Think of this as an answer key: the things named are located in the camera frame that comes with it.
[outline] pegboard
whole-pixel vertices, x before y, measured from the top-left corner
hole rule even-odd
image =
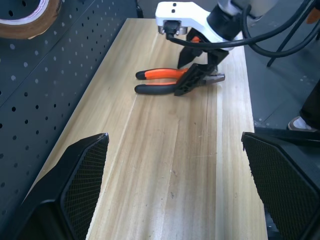
[[[137,17],[135,0],[61,1],[56,21],[42,35],[0,39],[0,232],[125,20]],[[5,2],[0,18],[14,19],[23,17],[24,8],[27,16],[39,0]]]

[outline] orange plier handle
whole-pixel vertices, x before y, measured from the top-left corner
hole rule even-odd
[[[134,90],[137,94],[146,95],[165,95],[174,93],[177,80],[180,79],[187,71],[188,68],[155,68],[139,71],[135,74],[135,77],[138,80],[176,79],[176,81],[140,84],[137,85]]]

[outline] brown tape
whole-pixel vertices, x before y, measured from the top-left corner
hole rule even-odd
[[[35,21],[21,25],[0,23],[0,37],[7,39],[31,39],[44,33],[56,20],[61,8],[61,0],[49,0],[43,14]]]

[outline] shoe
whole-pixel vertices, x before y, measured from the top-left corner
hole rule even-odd
[[[306,124],[302,117],[297,116],[288,124],[288,129],[292,131],[317,132],[318,130]]]

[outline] wooden workbench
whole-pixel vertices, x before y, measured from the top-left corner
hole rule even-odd
[[[152,19],[128,19],[38,179],[76,141],[109,133],[92,240],[263,240],[263,204],[241,135],[253,131],[243,47],[226,80],[176,97],[137,95],[135,73],[175,68],[181,46]],[[196,61],[205,61],[205,54]]]

